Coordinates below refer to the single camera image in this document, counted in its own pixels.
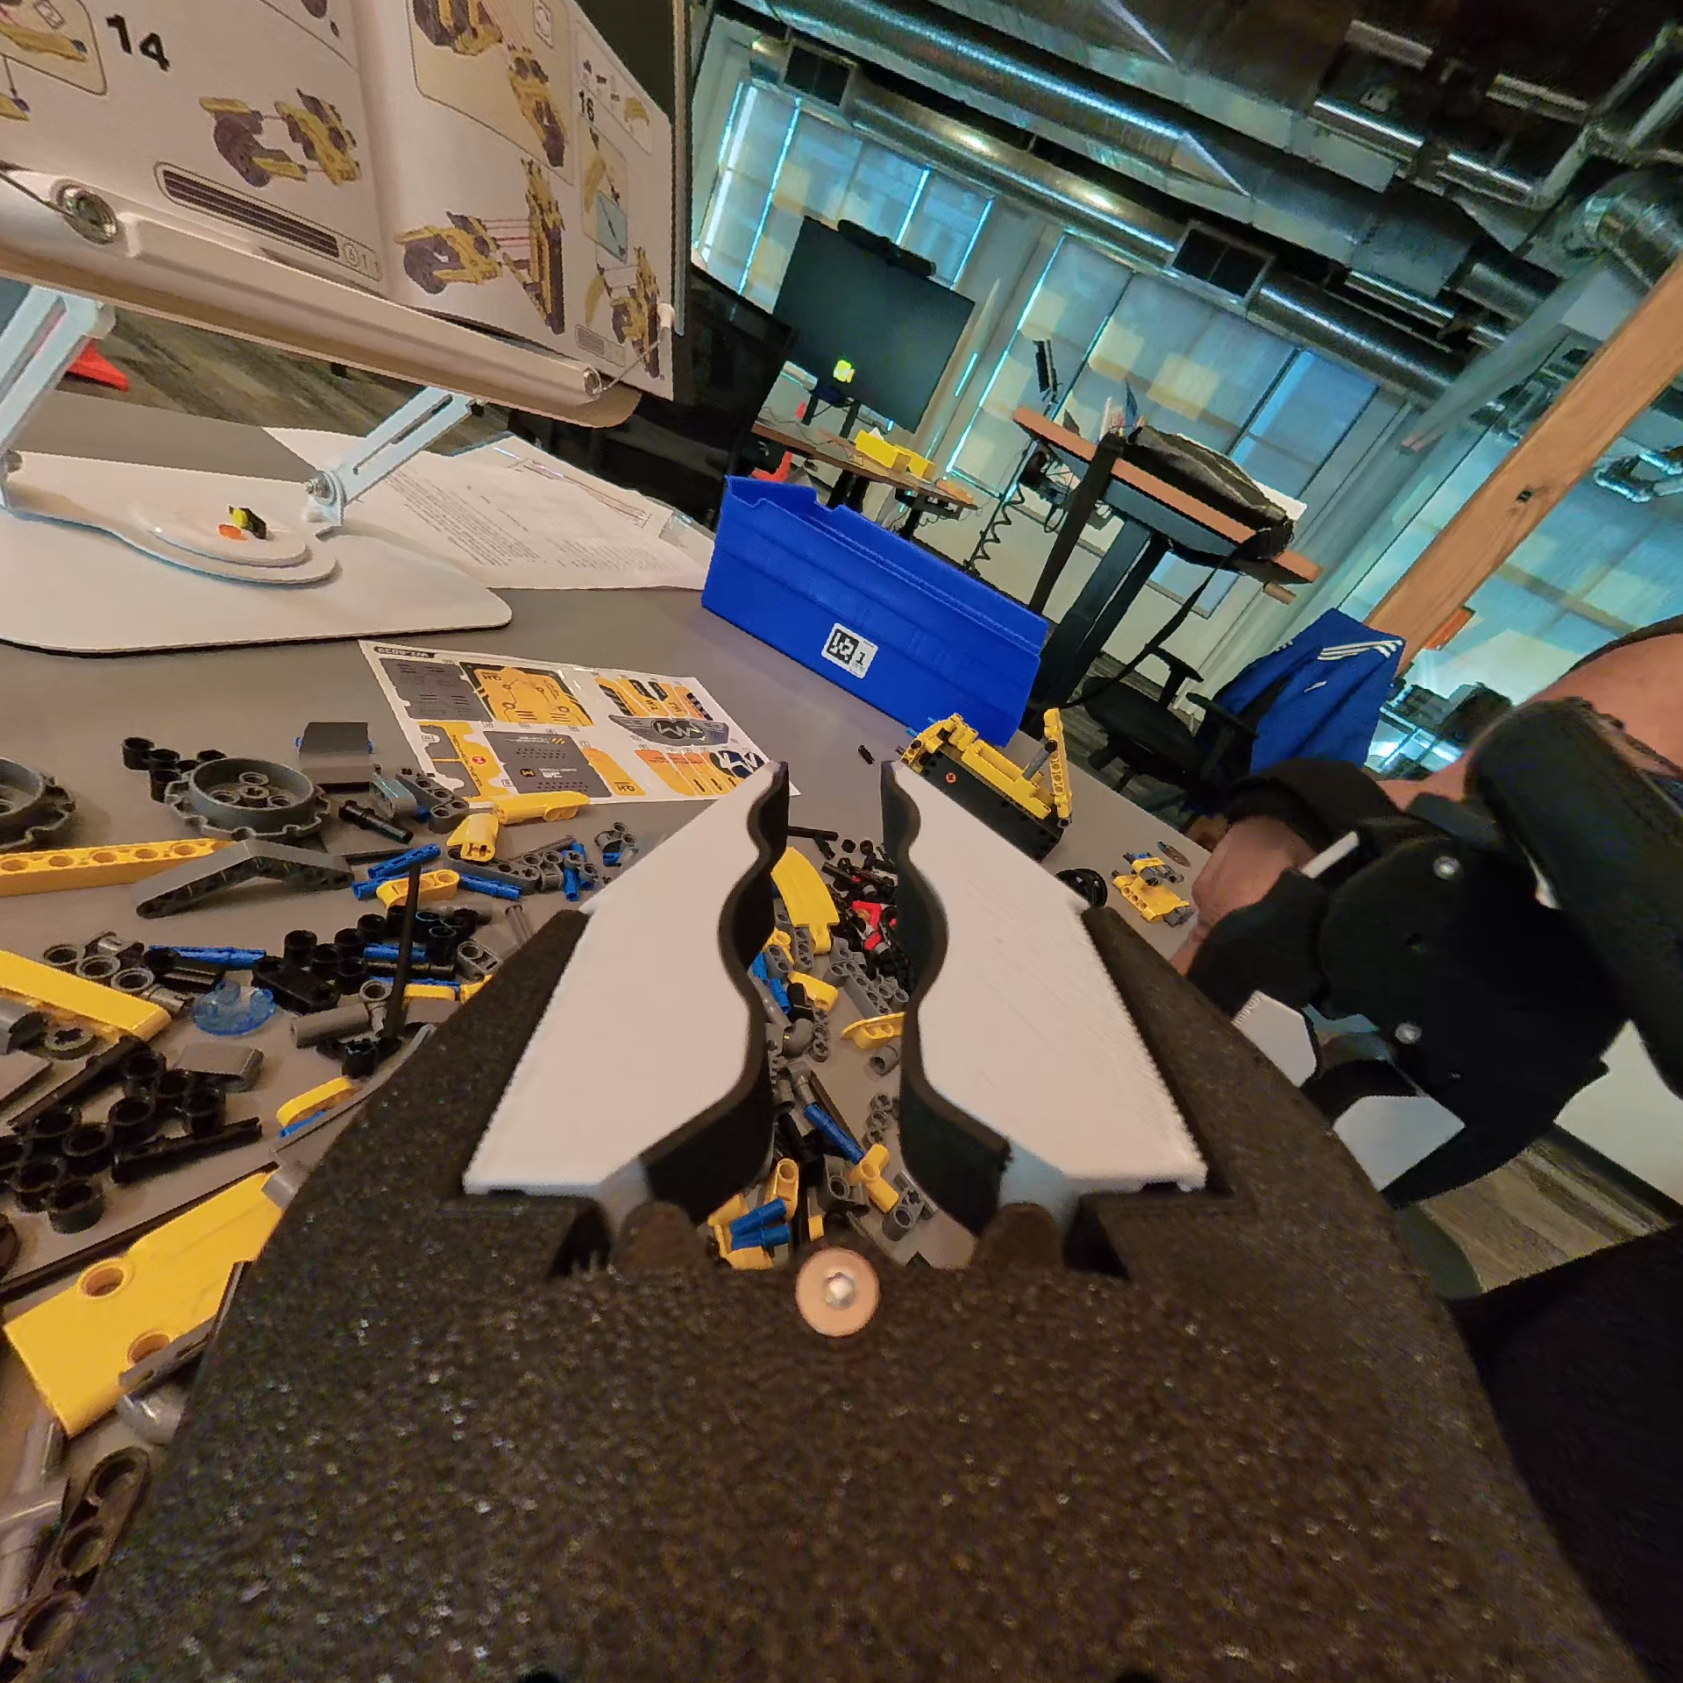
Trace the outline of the pile of black red pins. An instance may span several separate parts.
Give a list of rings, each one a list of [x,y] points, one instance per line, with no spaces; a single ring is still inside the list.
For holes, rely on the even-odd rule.
[[[888,852],[863,839],[819,866],[836,905],[836,929],[869,979],[913,991],[915,964],[898,929],[898,872]]]

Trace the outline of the dark grey toothed wheel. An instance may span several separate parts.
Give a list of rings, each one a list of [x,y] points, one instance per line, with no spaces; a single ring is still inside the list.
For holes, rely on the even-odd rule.
[[[195,832],[274,843],[317,835],[329,811],[322,790],[304,769],[241,756],[176,769],[159,805]]]
[[[27,852],[63,839],[75,795],[49,773],[3,758],[3,852]]]

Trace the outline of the brown-top desk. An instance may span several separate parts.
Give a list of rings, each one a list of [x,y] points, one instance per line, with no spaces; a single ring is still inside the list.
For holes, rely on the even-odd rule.
[[[946,477],[918,477],[896,470],[872,454],[858,453],[849,440],[823,431],[820,427],[792,423],[780,417],[756,417],[752,437],[760,437],[800,464],[820,464],[836,471],[823,507],[863,513],[872,490],[885,490],[905,507],[906,521],[902,534],[915,534],[915,527],[929,519],[958,519],[978,510],[975,499]]]

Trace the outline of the black office chair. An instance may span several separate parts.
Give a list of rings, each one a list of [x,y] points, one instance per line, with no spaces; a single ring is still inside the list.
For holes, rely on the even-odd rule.
[[[1135,663],[1125,663],[1115,675],[1097,679],[1075,693],[1074,705],[1102,733],[1102,746],[1087,756],[1087,768],[1094,773],[1122,768],[1115,790],[1148,779],[1157,792],[1134,795],[1145,811],[1164,815],[1177,808],[1191,815],[1217,815],[1230,788],[1250,769],[1250,753],[1273,705],[1273,690],[1263,690],[1250,705],[1235,702],[1235,685],[1217,695],[1192,693],[1191,705],[1201,707],[1201,719],[1187,726],[1174,712],[1174,699],[1182,687],[1201,685],[1201,675],[1161,646],[1145,650],[1142,657],[1160,657],[1167,669],[1167,685],[1160,695],[1131,685]]]

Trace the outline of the black monitor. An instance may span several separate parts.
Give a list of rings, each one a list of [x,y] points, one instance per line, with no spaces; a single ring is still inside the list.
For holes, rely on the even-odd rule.
[[[975,304],[933,262],[853,219],[803,218],[772,314],[792,328],[789,361],[840,403],[915,431]]]

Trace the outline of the small yellow wheeled assembly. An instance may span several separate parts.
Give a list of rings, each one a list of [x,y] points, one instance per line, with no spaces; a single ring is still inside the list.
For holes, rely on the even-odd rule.
[[[1157,852],[1127,852],[1111,881],[1148,925],[1182,928],[1192,915],[1191,898],[1180,894],[1182,875]]]

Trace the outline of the wooden post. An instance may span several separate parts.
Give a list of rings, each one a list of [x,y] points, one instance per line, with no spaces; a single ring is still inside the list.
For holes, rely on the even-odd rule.
[[[1461,629],[1477,589],[1676,375],[1680,260],[1376,603],[1370,627],[1401,642],[1399,667]]]

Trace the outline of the printed paper sheets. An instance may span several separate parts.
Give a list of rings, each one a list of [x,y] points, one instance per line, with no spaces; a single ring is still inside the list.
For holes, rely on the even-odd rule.
[[[384,474],[345,499],[325,537],[344,573],[374,550],[395,589],[689,589],[712,541],[650,494],[597,481],[517,437],[464,453],[377,454]]]

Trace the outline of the black bag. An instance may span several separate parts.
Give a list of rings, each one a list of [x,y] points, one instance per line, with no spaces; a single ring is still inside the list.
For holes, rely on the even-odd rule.
[[[1290,547],[1294,514],[1285,504],[1227,454],[1201,447],[1195,437],[1135,423],[1122,431],[1122,458],[1245,523],[1250,537],[1240,544],[1240,559],[1271,560]]]

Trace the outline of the blue plastic bin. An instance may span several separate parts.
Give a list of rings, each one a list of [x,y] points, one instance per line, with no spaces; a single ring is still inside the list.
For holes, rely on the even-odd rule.
[[[810,486],[732,474],[703,609],[902,726],[958,716],[1005,746],[1031,705],[1046,622],[952,560]]]

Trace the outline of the long yellow beam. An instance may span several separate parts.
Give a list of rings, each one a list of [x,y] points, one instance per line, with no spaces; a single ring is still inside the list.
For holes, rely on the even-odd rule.
[[[3,852],[0,895],[40,895],[136,885],[196,865],[231,846],[228,839],[158,839],[146,843],[43,846]]]

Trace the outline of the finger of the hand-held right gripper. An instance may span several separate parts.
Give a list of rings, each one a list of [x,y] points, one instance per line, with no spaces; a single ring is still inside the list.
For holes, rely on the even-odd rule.
[[[1316,1077],[1316,1035],[1300,1007],[1254,991],[1232,1012],[1232,1031],[1294,1087],[1305,1087]]]

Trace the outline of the yellow grey sticker sheet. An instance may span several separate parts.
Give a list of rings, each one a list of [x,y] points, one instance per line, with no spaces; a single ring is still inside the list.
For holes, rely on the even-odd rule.
[[[418,768],[465,798],[703,805],[767,763],[699,679],[400,642],[360,653]]]

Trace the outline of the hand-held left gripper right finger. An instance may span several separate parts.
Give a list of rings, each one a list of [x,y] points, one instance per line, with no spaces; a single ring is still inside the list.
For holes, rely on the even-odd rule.
[[[1064,1237],[1094,1195],[1205,1191],[1208,1160],[1115,979],[1127,925],[898,762],[879,805],[915,982],[909,1178],[969,1237],[1014,1205]]]

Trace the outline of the yellow flat beam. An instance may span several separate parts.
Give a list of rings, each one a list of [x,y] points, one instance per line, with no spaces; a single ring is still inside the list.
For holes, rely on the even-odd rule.
[[[9,949],[3,949],[3,995],[136,1041],[155,1041],[173,1024],[171,1012],[152,999],[118,992],[102,982]]]

